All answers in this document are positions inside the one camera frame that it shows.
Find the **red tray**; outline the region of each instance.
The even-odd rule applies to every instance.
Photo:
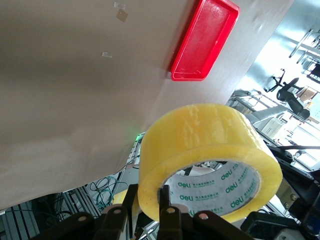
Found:
[[[229,0],[200,0],[171,68],[173,81],[202,81],[209,74],[240,8]]]

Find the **roll of packing tape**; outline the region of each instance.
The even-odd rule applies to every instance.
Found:
[[[189,214],[211,210],[229,222],[265,205],[282,180],[280,166],[251,123],[237,110],[194,104],[158,119],[141,143],[138,200],[159,221],[159,189],[170,186],[172,204]],[[203,162],[226,162],[198,176],[176,174]]]

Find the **yellow tape roll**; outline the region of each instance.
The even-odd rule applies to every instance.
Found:
[[[206,161],[227,161],[205,175],[181,176],[181,169]],[[158,119],[143,137],[138,200],[159,221],[158,191],[169,184],[171,203],[189,213],[211,210],[229,222],[265,205],[277,192],[282,172],[250,122],[231,107],[194,104]]]

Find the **red plastic tray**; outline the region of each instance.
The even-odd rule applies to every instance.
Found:
[[[173,81],[202,81],[209,74],[240,8],[229,0],[200,0],[171,68]]]

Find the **tape roll cardboard core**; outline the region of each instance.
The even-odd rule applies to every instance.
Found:
[[[176,173],[165,184],[170,186],[171,203],[187,206],[191,216],[203,210],[222,216],[253,199],[260,179],[252,167],[228,161],[218,170],[203,175]]]
[[[174,175],[206,161],[227,164],[199,179]],[[142,211],[155,221],[159,221],[158,191],[170,179],[174,182],[171,188],[176,188],[172,203],[187,205],[191,214],[213,210],[232,223],[257,211],[275,195],[282,171],[243,114],[228,106],[204,103],[165,114],[143,137],[138,200]]]

